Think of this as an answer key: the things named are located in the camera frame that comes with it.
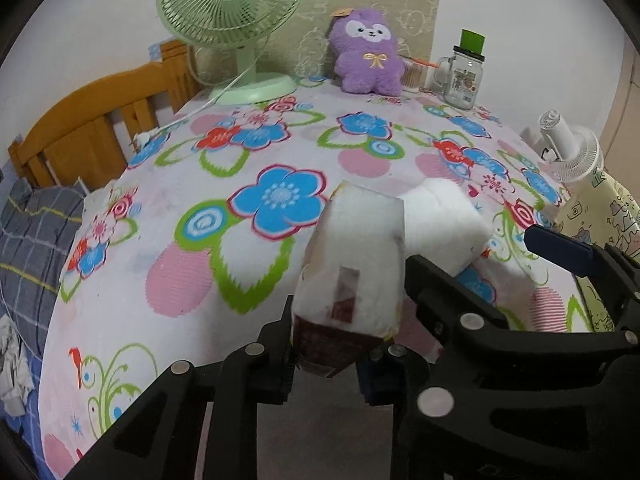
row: purple plush toy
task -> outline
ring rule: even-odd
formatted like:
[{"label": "purple plush toy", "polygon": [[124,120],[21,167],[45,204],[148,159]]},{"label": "purple plush toy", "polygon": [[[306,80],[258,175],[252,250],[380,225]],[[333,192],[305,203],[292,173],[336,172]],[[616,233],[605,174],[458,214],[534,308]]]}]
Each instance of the purple plush toy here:
[{"label": "purple plush toy", "polygon": [[329,42],[338,55],[334,70],[342,78],[343,92],[400,95],[404,63],[381,12],[352,10],[347,17],[336,20]]}]

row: green desk fan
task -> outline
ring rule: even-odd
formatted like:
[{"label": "green desk fan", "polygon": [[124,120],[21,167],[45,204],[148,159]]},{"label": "green desk fan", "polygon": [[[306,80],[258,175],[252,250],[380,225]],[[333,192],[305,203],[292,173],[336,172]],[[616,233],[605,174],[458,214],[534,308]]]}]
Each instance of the green desk fan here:
[{"label": "green desk fan", "polygon": [[289,19],[299,0],[157,0],[158,16],[180,40],[193,46],[236,48],[237,81],[213,87],[218,104],[268,101],[296,89],[288,75],[257,73],[256,45]]}]

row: pillow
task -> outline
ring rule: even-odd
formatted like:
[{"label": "pillow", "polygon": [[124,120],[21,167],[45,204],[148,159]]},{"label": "pillow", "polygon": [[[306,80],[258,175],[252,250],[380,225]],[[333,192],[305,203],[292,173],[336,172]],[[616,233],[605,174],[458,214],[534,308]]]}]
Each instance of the pillow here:
[{"label": "pillow", "polygon": [[18,180],[0,214],[0,292],[31,352],[42,358],[58,277],[82,219],[78,185],[34,190]]}]

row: wooden bed frame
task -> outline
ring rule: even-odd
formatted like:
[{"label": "wooden bed frame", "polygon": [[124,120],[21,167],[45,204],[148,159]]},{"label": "wooden bed frame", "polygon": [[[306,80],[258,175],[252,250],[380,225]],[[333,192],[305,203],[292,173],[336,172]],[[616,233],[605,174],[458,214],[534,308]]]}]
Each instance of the wooden bed frame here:
[{"label": "wooden bed frame", "polygon": [[200,90],[178,40],[160,46],[161,62],[98,79],[45,113],[9,156],[19,176],[39,187],[72,186],[81,177],[91,190],[118,178],[127,161],[107,115],[120,110],[129,137],[158,126],[150,97],[167,92],[177,112]]}]

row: green lid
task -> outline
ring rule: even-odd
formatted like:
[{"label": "green lid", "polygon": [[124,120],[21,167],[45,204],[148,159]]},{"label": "green lid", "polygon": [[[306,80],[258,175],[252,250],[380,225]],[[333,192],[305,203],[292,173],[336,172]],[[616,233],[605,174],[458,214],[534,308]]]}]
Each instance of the green lid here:
[{"label": "green lid", "polygon": [[460,36],[460,47],[475,54],[482,54],[484,36],[480,36],[480,34],[476,32],[471,32],[463,28],[462,35]]}]

